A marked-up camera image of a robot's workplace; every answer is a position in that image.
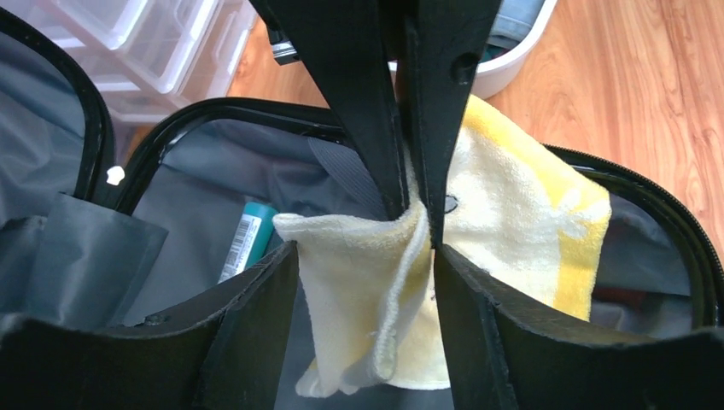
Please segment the teal tube with barcode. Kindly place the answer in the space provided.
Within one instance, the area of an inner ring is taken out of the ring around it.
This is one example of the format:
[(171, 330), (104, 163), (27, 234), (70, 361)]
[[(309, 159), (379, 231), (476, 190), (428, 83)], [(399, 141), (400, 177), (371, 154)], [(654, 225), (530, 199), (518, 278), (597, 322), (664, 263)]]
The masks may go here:
[(274, 232), (273, 217), (277, 210), (259, 202), (247, 202), (237, 224), (219, 284), (240, 274), (258, 262)]

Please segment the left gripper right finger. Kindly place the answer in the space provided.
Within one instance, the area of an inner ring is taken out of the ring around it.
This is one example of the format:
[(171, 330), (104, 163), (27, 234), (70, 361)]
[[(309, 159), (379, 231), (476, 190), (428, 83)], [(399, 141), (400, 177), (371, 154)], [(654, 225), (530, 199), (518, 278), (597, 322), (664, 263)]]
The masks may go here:
[(723, 331), (656, 340), (561, 313), (448, 245), (435, 292), (457, 409), (720, 409)]

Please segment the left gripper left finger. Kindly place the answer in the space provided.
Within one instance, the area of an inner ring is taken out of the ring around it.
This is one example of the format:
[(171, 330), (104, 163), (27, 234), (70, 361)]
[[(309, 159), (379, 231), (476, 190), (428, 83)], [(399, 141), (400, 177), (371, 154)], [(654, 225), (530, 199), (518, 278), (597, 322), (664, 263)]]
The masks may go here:
[(103, 333), (1, 318), (4, 409), (271, 409), (297, 289), (286, 243), (251, 270)]

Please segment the white plastic drawer organizer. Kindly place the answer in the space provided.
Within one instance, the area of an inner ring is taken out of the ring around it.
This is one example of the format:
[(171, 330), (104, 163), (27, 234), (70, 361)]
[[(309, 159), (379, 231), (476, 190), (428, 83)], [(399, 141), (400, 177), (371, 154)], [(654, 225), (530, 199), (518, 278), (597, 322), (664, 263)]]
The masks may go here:
[(227, 94), (257, 18), (243, 0), (3, 1), (69, 54), (117, 120)]

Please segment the white plastic basin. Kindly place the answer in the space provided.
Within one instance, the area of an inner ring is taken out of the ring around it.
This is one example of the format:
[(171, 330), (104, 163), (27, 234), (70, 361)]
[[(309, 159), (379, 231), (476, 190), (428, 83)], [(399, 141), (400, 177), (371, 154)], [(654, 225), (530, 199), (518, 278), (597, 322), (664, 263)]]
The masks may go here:
[(558, 0), (545, 0), (531, 31), (521, 43), (502, 56), (478, 64), (471, 94), (487, 99), (511, 83), (523, 67), (528, 54), (539, 43), (557, 3)]

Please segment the light blue denim jeans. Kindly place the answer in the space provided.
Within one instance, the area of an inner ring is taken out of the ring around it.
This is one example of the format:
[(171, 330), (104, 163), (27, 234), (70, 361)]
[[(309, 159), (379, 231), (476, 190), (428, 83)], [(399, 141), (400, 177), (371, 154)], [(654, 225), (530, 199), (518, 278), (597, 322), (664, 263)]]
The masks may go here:
[(488, 43), (510, 49), (522, 42), (531, 31), (543, 3), (543, 0), (503, 0)]

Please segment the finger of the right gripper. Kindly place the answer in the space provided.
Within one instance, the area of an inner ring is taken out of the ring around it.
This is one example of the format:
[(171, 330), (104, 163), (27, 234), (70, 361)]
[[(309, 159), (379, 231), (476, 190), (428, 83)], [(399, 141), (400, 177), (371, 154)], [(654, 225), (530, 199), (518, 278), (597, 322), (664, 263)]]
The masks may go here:
[(403, 130), (433, 246), (442, 243), (447, 175), (498, 1), (405, 1), (397, 80)]
[(377, 1), (256, 1), (295, 48), (351, 139), (392, 219), (409, 205), (400, 115)]

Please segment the dark green garment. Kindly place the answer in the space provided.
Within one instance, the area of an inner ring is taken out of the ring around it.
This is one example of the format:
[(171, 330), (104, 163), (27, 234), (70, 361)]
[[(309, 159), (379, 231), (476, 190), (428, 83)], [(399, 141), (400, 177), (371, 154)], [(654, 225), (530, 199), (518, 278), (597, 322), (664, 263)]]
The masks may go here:
[(508, 48), (489, 44), (486, 47), (486, 49), (484, 50), (484, 53), (482, 55), (480, 62), (489, 62), (491, 60), (494, 60), (496, 58), (499, 58), (499, 57), (505, 55), (509, 51), (510, 50)]

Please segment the yellow towel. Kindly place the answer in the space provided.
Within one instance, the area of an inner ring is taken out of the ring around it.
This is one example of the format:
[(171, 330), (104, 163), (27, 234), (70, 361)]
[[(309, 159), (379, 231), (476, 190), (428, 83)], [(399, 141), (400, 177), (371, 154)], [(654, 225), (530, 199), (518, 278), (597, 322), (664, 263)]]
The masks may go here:
[[(612, 215), (609, 192), (496, 108), (470, 97), (452, 156), (444, 240), (494, 278), (577, 319), (590, 316)], [(278, 214), (299, 252), (315, 357), (296, 393), (450, 385), (418, 196), (397, 220)]]

